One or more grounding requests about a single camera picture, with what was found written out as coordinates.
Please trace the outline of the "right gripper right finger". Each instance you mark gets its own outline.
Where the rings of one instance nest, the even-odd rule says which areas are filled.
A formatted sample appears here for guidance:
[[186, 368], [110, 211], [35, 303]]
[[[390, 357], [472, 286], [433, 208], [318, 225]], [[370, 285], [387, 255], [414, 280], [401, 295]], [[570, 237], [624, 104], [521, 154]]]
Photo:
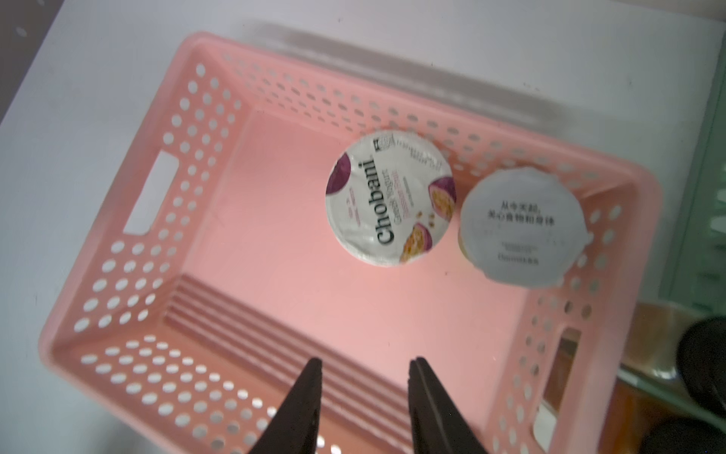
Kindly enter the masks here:
[[423, 357], [410, 361], [408, 411], [416, 454], [487, 453]]

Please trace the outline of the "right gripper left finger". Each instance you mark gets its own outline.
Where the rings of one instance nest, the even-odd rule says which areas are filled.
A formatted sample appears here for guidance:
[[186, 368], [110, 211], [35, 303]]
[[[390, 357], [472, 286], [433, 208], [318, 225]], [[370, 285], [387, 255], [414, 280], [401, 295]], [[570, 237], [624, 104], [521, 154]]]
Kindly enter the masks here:
[[314, 454], [318, 447], [323, 362], [306, 363], [249, 454]]

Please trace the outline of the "green foil-lid yogurt cup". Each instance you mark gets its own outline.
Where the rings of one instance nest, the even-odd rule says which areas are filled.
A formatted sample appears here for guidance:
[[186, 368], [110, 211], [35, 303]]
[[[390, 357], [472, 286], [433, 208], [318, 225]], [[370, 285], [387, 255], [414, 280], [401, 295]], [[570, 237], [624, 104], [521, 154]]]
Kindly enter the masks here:
[[536, 168], [497, 170], [466, 196], [459, 247], [495, 282], [552, 287], [587, 245], [582, 206], [557, 177]]

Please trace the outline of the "Chobani yogurt cup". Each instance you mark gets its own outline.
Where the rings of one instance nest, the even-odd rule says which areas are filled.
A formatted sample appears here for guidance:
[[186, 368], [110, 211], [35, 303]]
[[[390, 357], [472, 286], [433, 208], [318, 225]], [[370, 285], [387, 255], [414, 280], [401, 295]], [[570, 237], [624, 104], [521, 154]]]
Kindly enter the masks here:
[[413, 132], [368, 134], [340, 155], [325, 191], [327, 219], [355, 258], [402, 266], [429, 253], [457, 208], [451, 166]]

